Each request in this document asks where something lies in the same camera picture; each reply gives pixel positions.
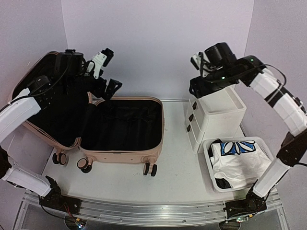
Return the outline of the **white three-drawer storage cabinet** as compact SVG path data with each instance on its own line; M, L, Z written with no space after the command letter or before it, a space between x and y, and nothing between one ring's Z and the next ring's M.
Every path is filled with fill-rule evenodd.
M231 86L199 99L190 96L185 124L192 150L202 152L202 142L208 139L233 138L246 109Z

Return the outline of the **pink hard-shell suitcase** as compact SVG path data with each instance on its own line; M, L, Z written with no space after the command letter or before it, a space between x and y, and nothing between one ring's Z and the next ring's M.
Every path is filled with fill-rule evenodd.
M42 104L36 115L28 118L32 128L41 131L46 125L34 121L49 121L42 117L43 110L55 104L64 94L69 93L71 83L79 76L54 76L54 66L59 52L52 51L43 56L25 74L10 94L15 99L23 89L29 89ZM116 97L110 100L96 98L91 100L84 114L81 136L71 148L60 149L52 156L54 164L67 163L66 151L79 148L84 157L77 167L88 173L95 161L109 163L143 163L144 175L155 176L157 159L162 150L164 136L164 111L162 102L154 97Z

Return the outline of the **white perforated plastic basket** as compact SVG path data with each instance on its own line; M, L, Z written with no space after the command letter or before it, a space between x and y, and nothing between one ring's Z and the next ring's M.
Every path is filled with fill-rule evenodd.
M238 191L238 190L242 190L242 189L246 189L246 188L250 188L252 187L252 185L248 185L248 186L244 186L238 189L232 189L232 188L228 188L228 189L221 189L217 186L215 178L213 176L213 169L212 169L212 165L211 165L211 161L208 155L208 150L209 147L211 145L211 143L213 141L215 141L217 139L212 139L212 140L207 140L205 141L202 146L203 146L203 154L207 163L207 168L208 168L208 172L209 172L209 177L213 186L213 189L216 192L220 192L220 193L225 193L225 192L234 192L234 191ZM269 159L271 161L273 161L274 157L270 151L270 149L268 148L268 146L266 145L266 143L264 142L263 139L259 138L259 137L243 137L243 138L223 138L220 139L221 142L230 142L230 141L242 141L242 140L254 140L256 141L256 143L259 145L260 149L267 155L267 157L269 157Z

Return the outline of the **white garment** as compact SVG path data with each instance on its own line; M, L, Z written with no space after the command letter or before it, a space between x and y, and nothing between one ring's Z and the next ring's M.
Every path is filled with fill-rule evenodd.
M214 178L226 180L232 189L254 184L271 163L254 140L212 143L208 153Z

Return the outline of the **dark denim jeans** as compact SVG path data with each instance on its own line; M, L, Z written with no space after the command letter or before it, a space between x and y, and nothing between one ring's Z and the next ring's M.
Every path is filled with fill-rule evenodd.
M221 143L221 140L220 139L217 139L215 141L213 141L211 143L212 144L216 144L216 143ZM213 157L213 151L211 149L211 147L209 147L209 150L208 150L208 155L209 155L209 158L211 159ZM226 179L220 179L220 178L215 178L215 181L216 181L216 184L219 188L221 189L228 189L228 188L231 188L229 182L226 180Z

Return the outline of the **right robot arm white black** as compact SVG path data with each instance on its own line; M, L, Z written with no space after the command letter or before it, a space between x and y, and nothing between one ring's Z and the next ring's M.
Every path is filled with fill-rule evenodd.
M206 61L203 53L191 59L200 76L190 80L189 92L196 98L242 82L260 95L288 127L276 158L253 184L246 197L225 204L228 217L256 214L266 210L271 189L295 165L307 150L307 112L298 97L293 96L274 74L255 56L237 59L234 55Z

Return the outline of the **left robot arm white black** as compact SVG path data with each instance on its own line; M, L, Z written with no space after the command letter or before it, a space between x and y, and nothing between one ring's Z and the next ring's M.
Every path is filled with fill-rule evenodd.
M53 146L71 148L81 136L90 100L90 93L77 92L70 87L68 94L43 110L42 117L49 121L34 117L35 122L46 125L46 128L37 131L30 122L26 122L5 138L3 148L21 165L40 173L43 161L49 158Z

